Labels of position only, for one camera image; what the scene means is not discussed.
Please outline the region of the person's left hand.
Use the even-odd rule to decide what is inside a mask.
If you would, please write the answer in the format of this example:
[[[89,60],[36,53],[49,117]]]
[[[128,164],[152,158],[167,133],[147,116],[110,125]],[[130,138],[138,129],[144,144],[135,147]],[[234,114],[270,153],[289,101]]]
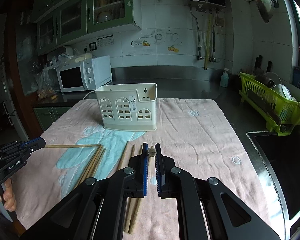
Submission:
[[[7,179],[4,182],[5,185],[5,191],[3,193],[3,199],[5,201],[4,207],[7,211],[13,212],[17,208],[17,201],[15,199],[15,194],[13,193],[13,187],[12,187],[12,181],[11,179]]]

